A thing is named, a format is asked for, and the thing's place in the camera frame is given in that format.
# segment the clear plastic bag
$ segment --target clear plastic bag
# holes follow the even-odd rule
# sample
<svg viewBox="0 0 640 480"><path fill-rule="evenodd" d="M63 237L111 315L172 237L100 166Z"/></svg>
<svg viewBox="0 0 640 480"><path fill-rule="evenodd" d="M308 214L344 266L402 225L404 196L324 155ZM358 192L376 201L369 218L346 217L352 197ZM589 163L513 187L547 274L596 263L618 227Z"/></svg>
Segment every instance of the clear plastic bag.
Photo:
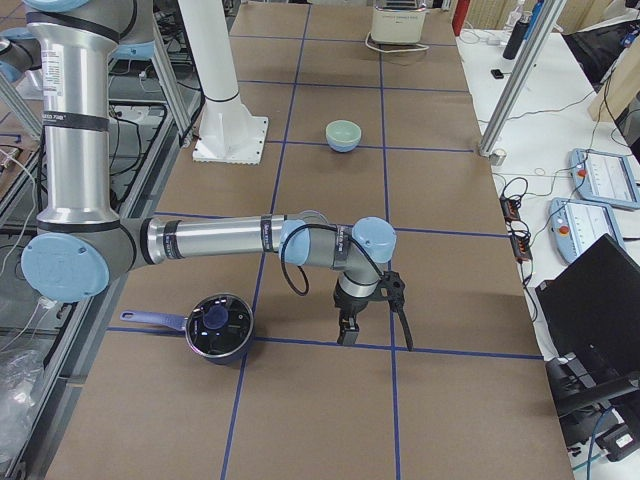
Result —
<svg viewBox="0 0 640 480"><path fill-rule="evenodd" d="M43 376L41 352L0 353L0 464L15 457L29 438Z"/></svg>

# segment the green bowl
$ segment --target green bowl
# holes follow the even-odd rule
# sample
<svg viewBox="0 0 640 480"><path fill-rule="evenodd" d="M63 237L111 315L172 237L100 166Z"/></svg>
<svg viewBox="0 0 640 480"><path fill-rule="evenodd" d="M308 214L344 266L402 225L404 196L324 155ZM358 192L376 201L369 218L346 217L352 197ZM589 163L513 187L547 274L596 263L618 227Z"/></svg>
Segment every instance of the green bowl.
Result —
<svg viewBox="0 0 640 480"><path fill-rule="evenodd" d="M336 152L349 152L356 148L362 138L360 127L349 120L335 120L325 129L327 143Z"/></svg>

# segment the black monitor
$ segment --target black monitor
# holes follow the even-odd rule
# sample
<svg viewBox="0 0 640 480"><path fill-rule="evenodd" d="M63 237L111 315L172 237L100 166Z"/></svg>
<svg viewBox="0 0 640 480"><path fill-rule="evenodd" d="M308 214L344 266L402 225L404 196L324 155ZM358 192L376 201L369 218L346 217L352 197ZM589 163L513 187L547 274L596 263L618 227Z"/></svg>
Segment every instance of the black monitor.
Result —
<svg viewBox="0 0 640 480"><path fill-rule="evenodd" d="M640 371L640 266L609 235L536 294L560 355L571 352L593 379ZM640 442L640 391L608 399Z"/></svg>

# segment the white table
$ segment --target white table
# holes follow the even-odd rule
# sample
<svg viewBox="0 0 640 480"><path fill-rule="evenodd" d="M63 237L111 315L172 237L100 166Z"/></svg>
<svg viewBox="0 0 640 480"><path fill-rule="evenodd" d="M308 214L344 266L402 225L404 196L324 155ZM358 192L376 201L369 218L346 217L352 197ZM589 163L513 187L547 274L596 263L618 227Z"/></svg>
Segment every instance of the white table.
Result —
<svg viewBox="0 0 640 480"><path fill-rule="evenodd" d="M492 69L500 69L504 73L511 72L515 61L502 58L504 46L489 45L487 40L495 39L501 32L485 30L464 31L458 38L458 49L462 57L469 91L473 95L473 104L480 129L484 131L486 121L500 98L507 83L507 77L496 80L491 75ZM561 112L540 113L527 115L519 119L507 121L496 148L507 151L507 158L499 167L493 167L496 190L502 191L505 181L516 177L524 177L529 182L528 191L536 194L547 194L551 191L554 175L558 170L567 168L569 153L574 148L593 148L595 150L630 155L629 148L616 143L611 138L614 130L612 123L600 122L596 126L587 112L587 107L595 98L591 88L578 63L566 46L560 34L550 35L542 50L533 72L527 79L518 101L510 117L516 117L525 112L540 110L559 110L563 107L584 101ZM624 143L617 132L614 138ZM636 179L640 179L640 165L630 158L632 170ZM507 191L510 194L522 193L524 182L514 182ZM537 235L532 245L533 277L531 287L541 281L553 279L565 268L552 234L545 223L549 218L549 204L554 197L568 197L574 190L574 184L568 172L557 174L553 191L549 196L526 196L520 209L521 218L527 223L531 232ZM640 237L640 211L628 212L615 210L616 220L625 237ZM627 243L628 253L640 263L640 242ZM531 266L524 265L525 274ZM546 358L553 354L552 344L544 322L536 322L536 334L540 349ZM572 458L573 465L579 465L586 460L585 452ZM574 472L576 479L586 477L586 469ZM640 472L640 453L635 452L622 462L611 463L604 459L596 460L592 464L592 478L598 480L637 479Z"/></svg>

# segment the pot handle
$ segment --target pot handle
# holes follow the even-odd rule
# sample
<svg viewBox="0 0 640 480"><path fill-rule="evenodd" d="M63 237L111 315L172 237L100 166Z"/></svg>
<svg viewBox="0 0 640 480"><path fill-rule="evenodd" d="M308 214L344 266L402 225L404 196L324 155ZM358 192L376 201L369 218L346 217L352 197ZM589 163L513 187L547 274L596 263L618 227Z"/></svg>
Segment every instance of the pot handle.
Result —
<svg viewBox="0 0 640 480"><path fill-rule="evenodd" d="M125 310L120 314L120 320L124 322L151 323L184 332L187 320L180 315L170 313L145 312L142 310Z"/></svg>

